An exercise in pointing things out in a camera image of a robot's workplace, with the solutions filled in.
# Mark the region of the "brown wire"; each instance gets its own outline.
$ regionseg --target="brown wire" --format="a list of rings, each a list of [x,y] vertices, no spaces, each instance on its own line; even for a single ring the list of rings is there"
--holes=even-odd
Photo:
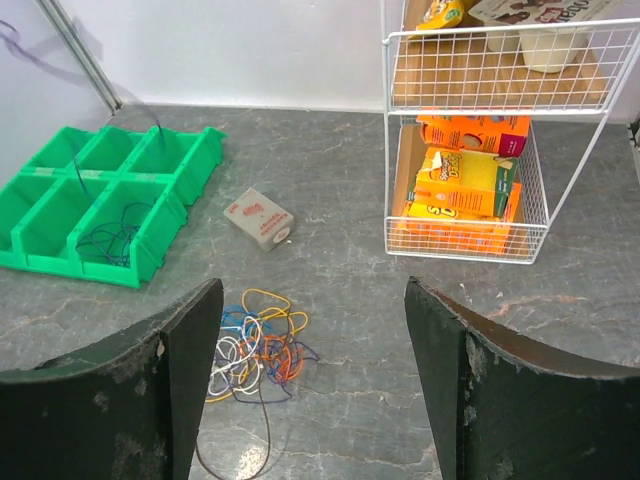
[[[267,429],[267,455],[265,456],[264,462],[262,462],[262,465],[260,466],[258,471],[253,475],[251,475],[250,477],[245,478],[244,480],[254,480],[258,477],[261,477],[265,473],[264,469],[266,468],[267,463],[269,463],[269,457],[271,456],[271,427],[269,426],[269,416],[267,415],[267,406],[264,403],[264,398],[262,398],[262,376],[265,375],[265,368],[262,362],[260,362],[260,365],[263,368],[262,368],[262,373],[260,374],[261,378],[258,381],[258,396],[260,397],[260,405],[262,406],[262,415],[264,416],[264,424]],[[206,463],[202,458],[202,453],[200,452],[200,447],[198,445],[197,438],[196,438],[196,457],[198,457],[198,462],[200,462],[200,465],[202,466],[202,468],[204,468],[204,470],[209,475],[211,475],[213,478],[217,480],[226,480],[224,477],[220,476],[219,474],[214,472],[210,467],[206,465]]]

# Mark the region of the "small white box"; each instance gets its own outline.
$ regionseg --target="small white box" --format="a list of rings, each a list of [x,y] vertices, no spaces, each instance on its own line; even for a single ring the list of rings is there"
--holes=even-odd
[[[295,225],[293,215],[253,188],[233,202],[224,216],[266,251],[287,238]]]

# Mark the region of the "white wire rack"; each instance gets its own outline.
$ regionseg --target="white wire rack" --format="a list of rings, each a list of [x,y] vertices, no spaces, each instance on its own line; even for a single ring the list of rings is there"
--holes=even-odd
[[[406,218],[407,179],[415,176],[421,162],[417,152],[426,151],[418,126],[406,125],[400,131],[398,172],[394,202],[386,219],[387,252],[398,255],[533,263],[549,223],[540,161],[533,131],[518,161],[518,182],[522,185],[514,221],[474,222],[447,219]]]
[[[385,107],[385,245],[388,253],[533,263],[607,123],[640,54],[640,19],[415,31],[426,0],[407,0],[403,28],[386,35],[381,0]],[[535,139],[519,160],[513,223],[407,219],[407,189],[424,158],[419,127],[430,115],[589,115],[599,125],[549,215]],[[389,118],[401,116],[395,180]]]
[[[638,33],[627,21],[392,33],[390,110],[600,114]]]

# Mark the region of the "gray floor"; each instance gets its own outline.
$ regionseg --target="gray floor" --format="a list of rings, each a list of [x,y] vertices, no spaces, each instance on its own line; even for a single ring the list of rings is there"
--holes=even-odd
[[[272,406],[264,478],[440,478],[403,312],[409,275],[496,322],[588,357],[640,366],[640,189],[623,127],[605,130],[537,263],[530,267],[396,258],[384,253],[379,115],[157,109],[163,125],[229,134],[225,164],[192,208],[164,268],[134,291],[0,271],[0,369],[29,368],[100,340],[209,276],[237,302],[247,287],[311,313],[301,339],[322,357]],[[113,122],[145,129],[140,109]],[[553,205],[591,126],[537,124]],[[222,210],[255,187],[291,211],[291,243],[258,250]],[[211,465],[243,478],[265,448],[261,411],[205,408]],[[207,478],[194,463],[193,479]]]

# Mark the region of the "snack box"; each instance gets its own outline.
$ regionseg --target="snack box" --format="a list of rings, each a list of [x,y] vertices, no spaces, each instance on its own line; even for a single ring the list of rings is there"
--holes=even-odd
[[[531,118],[501,115],[420,115],[425,143],[453,149],[519,156],[527,143]]]
[[[517,159],[429,147],[415,179],[415,201],[485,217],[502,217]]]
[[[511,232],[509,224],[515,219],[521,191],[522,185],[514,183],[502,218],[460,213],[456,210],[408,201],[404,210],[404,216],[407,218],[402,221],[400,228],[418,235],[425,235],[429,241],[439,243],[439,248],[442,249],[474,250],[502,255],[507,250]],[[450,220],[467,220],[477,223],[458,223]],[[483,225],[481,222],[493,223]]]

